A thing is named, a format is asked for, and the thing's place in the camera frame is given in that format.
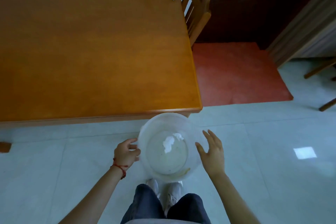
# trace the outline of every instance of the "dark door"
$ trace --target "dark door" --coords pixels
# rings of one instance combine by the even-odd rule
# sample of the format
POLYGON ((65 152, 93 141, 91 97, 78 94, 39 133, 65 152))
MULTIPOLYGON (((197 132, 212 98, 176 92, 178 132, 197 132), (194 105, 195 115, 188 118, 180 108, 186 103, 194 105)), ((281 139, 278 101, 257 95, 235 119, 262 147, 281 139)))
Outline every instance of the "dark door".
POLYGON ((211 0, 197 42, 257 42, 265 49, 309 0, 211 0))

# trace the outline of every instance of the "table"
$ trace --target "table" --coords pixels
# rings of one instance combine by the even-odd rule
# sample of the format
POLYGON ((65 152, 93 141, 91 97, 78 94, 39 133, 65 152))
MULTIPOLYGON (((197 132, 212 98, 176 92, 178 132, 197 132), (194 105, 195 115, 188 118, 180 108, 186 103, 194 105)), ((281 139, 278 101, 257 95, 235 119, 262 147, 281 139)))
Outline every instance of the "table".
POLYGON ((0 0, 0 126, 202 109, 181 0, 0 0))

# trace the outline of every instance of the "red mat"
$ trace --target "red mat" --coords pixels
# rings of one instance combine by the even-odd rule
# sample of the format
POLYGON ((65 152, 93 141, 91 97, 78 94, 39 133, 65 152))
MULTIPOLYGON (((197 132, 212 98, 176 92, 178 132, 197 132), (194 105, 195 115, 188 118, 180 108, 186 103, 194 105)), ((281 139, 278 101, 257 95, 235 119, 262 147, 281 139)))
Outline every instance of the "red mat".
POLYGON ((192 52, 203 106, 293 100, 256 43, 194 44, 192 52))

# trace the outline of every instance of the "finger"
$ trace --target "finger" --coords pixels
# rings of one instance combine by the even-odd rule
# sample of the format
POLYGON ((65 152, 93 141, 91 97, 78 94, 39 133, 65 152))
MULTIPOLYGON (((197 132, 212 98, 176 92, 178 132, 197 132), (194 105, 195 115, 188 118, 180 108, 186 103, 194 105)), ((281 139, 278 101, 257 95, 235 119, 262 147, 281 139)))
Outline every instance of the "finger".
POLYGON ((141 154, 141 150, 140 149, 136 149, 134 151, 131 151, 131 154, 133 154, 135 157, 139 156, 141 154))
POLYGON ((202 159, 202 157, 203 157, 206 153, 205 153, 203 147, 202 147, 199 143, 196 142, 195 145, 196 145, 197 151, 198 151, 198 153, 199 153, 199 156, 200 156, 201 159, 202 159))
POLYGON ((208 140, 208 144, 209 144, 209 149, 213 148, 215 146, 215 142, 213 141, 212 137, 203 130, 203 134, 205 136, 205 138, 208 140))
POLYGON ((137 138, 130 138, 130 139, 127 139, 127 140, 123 141, 123 142, 121 143, 121 145, 126 145, 126 146, 128 147, 129 144, 134 143, 134 142, 136 142, 136 141, 138 141, 137 138))
POLYGON ((128 149, 129 150, 136 150, 138 148, 138 145, 137 144, 129 144, 128 145, 128 149))
POLYGON ((222 141, 210 129, 208 129, 208 133, 213 138, 213 141, 215 142, 217 147, 220 149, 223 148, 222 141))

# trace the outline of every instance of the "person's left hand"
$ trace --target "person's left hand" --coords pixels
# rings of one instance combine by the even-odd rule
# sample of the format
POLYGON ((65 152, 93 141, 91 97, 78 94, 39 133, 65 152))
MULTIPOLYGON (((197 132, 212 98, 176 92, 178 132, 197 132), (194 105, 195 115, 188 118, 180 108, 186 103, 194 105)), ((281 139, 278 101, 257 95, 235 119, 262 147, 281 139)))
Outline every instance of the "person's left hand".
POLYGON ((138 146, 136 144, 131 144, 136 142, 137 140, 137 138, 127 139, 122 143, 118 144, 118 146, 114 150, 115 163, 118 166, 127 166, 123 167, 125 171, 130 168, 134 161, 139 160, 141 150, 138 149, 138 146))

